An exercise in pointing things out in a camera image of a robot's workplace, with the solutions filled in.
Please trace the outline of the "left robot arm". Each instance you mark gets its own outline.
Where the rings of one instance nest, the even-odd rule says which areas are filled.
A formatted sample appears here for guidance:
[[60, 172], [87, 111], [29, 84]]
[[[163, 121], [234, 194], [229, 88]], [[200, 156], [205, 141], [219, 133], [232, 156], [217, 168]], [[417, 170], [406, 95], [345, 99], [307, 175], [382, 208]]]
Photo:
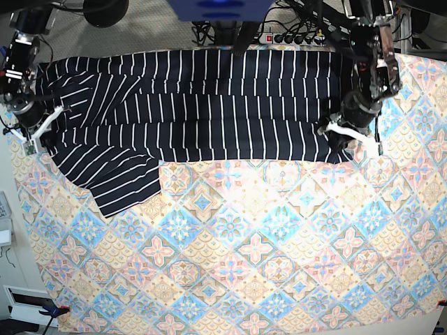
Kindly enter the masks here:
[[349, 29], [349, 45], [329, 30], [323, 21], [323, 2], [317, 1], [318, 27], [335, 50], [354, 60], [356, 81], [344, 95], [340, 111], [330, 114], [318, 133], [328, 135], [331, 149], [343, 151], [349, 143], [361, 142], [368, 154], [380, 156], [383, 145], [379, 117], [383, 101], [396, 96], [401, 88], [389, 19], [395, 14], [391, 1], [343, 1]]

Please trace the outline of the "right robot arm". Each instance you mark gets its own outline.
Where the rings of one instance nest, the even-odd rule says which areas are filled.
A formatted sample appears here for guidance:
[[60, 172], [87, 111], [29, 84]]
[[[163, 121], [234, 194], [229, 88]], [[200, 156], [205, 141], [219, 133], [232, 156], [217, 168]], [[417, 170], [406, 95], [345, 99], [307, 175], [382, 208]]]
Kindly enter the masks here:
[[51, 14], [50, 7], [42, 6], [18, 12], [10, 23], [15, 33], [1, 65], [1, 103], [17, 119], [17, 124], [7, 126], [6, 131], [20, 130], [25, 141], [47, 117], [45, 97], [37, 96], [32, 86], [39, 79], [34, 60], [41, 47], [41, 36], [48, 33]]

